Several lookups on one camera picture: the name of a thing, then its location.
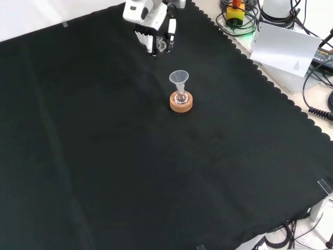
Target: clear plastic funnel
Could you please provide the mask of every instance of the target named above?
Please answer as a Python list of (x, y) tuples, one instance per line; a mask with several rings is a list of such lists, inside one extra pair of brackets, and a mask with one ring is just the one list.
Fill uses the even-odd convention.
[(172, 72), (169, 79), (172, 83), (176, 84), (177, 93), (175, 94), (174, 101), (178, 104), (184, 104), (188, 102), (188, 95), (185, 92), (185, 82), (187, 81), (189, 74), (185, 70), (177, 70)]

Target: white paper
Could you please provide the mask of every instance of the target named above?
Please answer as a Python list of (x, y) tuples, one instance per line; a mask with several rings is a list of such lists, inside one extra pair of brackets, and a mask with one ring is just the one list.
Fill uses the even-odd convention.
[(263, 23), (250, 58), (304, 77), (320, 43), (315, 36)]

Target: white robot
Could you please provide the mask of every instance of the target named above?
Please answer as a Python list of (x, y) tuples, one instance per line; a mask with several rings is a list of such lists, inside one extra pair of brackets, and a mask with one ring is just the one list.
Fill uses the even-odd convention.
[(123, 18), (135, 23), (135, 34), (149, 55), (169, 52), (174, 44), (178, 8), (186, 0), (126, 0)]

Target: cable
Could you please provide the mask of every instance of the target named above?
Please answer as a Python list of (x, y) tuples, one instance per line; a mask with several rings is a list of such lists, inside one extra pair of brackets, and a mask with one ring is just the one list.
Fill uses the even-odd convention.
[(309, 112), (310, 113), (313, 113), (317, 116), (320, 116), (322, 118), (325, 118), (325, 119), (328, 119), (328, 120), (331, 120), (333, 121), (333, 112), (326, 112), (326, 111), (323, 111), (323, 110), (320, 110), (320, 109), (317, 109), (317, 108), (314, 108), (314, 107), (311, 107), (306, 99), (305, 99), (305, 93), (304, 93), (304, 89), (305, 89), (305, 85), (306, 85), (306, 82), (308, 81), (309, 77), (314, 73), (315, 70), (317, 70), (318, 68), (320, 68), (322, 65), (326, 64), (326, 63), (329, 63), (330, 61), (333, 61), (333, 59), (330, 59), (330, 60), (327, 60), (321, 64), (319, 64), (317, 67), (313, 69), (310, 68), (310, 71), (311, 73), (308, 74), (308, 76), (306, 77), (306, 80), (304, 81), (304, 85), (303, 85), (303, 90), (302, 90), (302, 95), (303, 95), (303, 100), (305, 102), (305, 104), (307, 105), (307, 107), (309, 108)]
[[(249, 34), (253, 34), (255, 32), (255, 28), (254, 26), (258, 25), (258, 19), (257, 19), (257, 14), (259, 12), (259, 10), (256, 8), (257, 5), (257, 1), (258, 0), (247, 0), (244, 2), (245, 4), (245, 9), (241, 9), (239, 7), (234, 7), (232, 6), (232, 3), (229, 3), (228, 0), (220, 0), (220, 7), (221, 7), (221, 14), (219, 14), (216, 17), (216, 24), (217, 26), (219, 26), (219, 28), (226, 34), (233, 36), (233, 37), (239, 37), (239, 36), (245, 36), (245, 35), (249, 35)], [(242, 25), (236, 25), (234, 23), (229, 22), (226, 17), (225, 17), (225, 13), (227, 11), (228, 7), (232, 7), (234, 9), (240, 9), (241, 11), (245, 12), (245, 16), (250, 17), (250, 20)], [(223, 27), (220, 23), (219, 23), (219, 17), (222, 16), (223, 19), (225, 20), (225, 23), (231, 26), (231, 29), (240, 29), (240, 30), (248, 30), (251, 29), (252, 30), (250, 32), (245, 32), (242, 34), (232, 34), (230, 33), (228, 30), (225, 29), (225, 27)]]
[(260, 10), (260, 13), (261, 13), (261, 15), (262, 15), (262, 17), (263, 17), (264, 19), (268, 20), (269, 22), (274, 23), (274, 25), (276, 25), (276, 26), (285, 27), (285, 25), (286, 25), (287, 23), (290, 23), (290, 22), (294, 22), (294, 21), (295, 21), (295, 19), (296, 19), (298, 13), (297, 13), (297, 11), (295, 12), (294, 8), (295, 8), (300, 2), (301, 2), (301, 0), (299, 0), (299, 1), (296, 3), (296, 5), (293, 6), (293, 4), (292, 4), (292, 0), (290, 1), (290, 7), (291, 7), (291, 9), (290, 9), (290, 13), (291, 13), (291, 14), (290, 14), (288, 17), (286, 17), (286, 18), (274, 18), (274, 17), (271, 17), (271, 16), (267, 15), (267, 14), (263, 11), (262, 7), (260, 6), (260, 2), (259, 2), (259, 1), (258, 1), (258, 9)]
[(287, 223), (284, 223), (284, 226), (283, 228), (286, 229), (286, 232), (287, 232), (287, 235), (286, 235), (286, 238), (284, 241), (280, 242), (280, 243), (272, 243), (270, 242), (267, 237), (265, 236), (265, 243), (267, 246), (271, 247), (271, 248), (275, 248), (275, 249), (278, 249), (278, 248), (283, 248), (285, 247), (289, 241), (290, 241), (290, 236), (291, 236), (291, 231), (290, 231), (290, 228), (288, 227)]
[(324, 215), (324, 213), (322, 213), (322, 215), (321, 215), (321, 217), (319, 218), (318, 222), (316, 223), (316, 225), (314, 225), (314, 227), (313, 227), (311, 230), (309, 230), (308, 232), (306, 232), (306, 233), (304, 233), (304, 234), (302, 234), (302, 235), (296, 237), (295, 240), (297, 240), (297, 239), (300, 238), (300, 237), (303, 237), (304, 235), (306, 235), (306, 234), (310, 233), (312, 230), (314, 230), (314, 229), (316, 228), (316, 226), (319, 224), (319, 222), (322, 220), (323, 215)]
[[(229, 3), (231, 3), (230, 0), (220, 0), (220, 8), (221, 10), (223, 9), (223, 7), (225, 5), (228, 5)], [(245, 10), (250, 11), (251, 10), (251, 6), (255, 7), (258, 4), (258, 0), (244, 0), (243, 3), (245, 4)]]
[[(318, 35), (316, 35), (315, 33), (313, 33), (312, 31), (310, 31), (310, 30), (308, 30), (305, 26), (304, 26), (304, 24), (302, 24), (302, 22), (300, 21), (300, 19), (298, 19), (298, 18), (296, 18), (295, 19), (295, 22), (308, 34), (308, 35), (310, 35), (310, 34), (312, 34), (312, 35), (314, 35), (315, 37), (317, 37), (317, 38), (320, 38)], [(322, 39), (322, 42), (323, 43), (325, 43), (325, 44), (327, 44), (328, 46), (330, 46), (331, 48), (333, 48), (333, 46), (330, 44), (330, 43), (328, 43), (328, 42), (326, 42), (324, 39)]]
[(304, 21), (303, 21), (303, 25), (305, 24), (305, 20), (306, 20), (306, 7), (308, 5), (308, 0), (305, 0), (305, 7), (304, 7)]

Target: black fabric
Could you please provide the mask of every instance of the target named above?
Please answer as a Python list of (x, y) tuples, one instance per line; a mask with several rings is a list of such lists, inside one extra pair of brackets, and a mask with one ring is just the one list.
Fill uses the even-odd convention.
[(325, 196), (328, 138), (194, 4), (158, 58), (122, 10), (0, 44), (0, 249), (233, 250)]

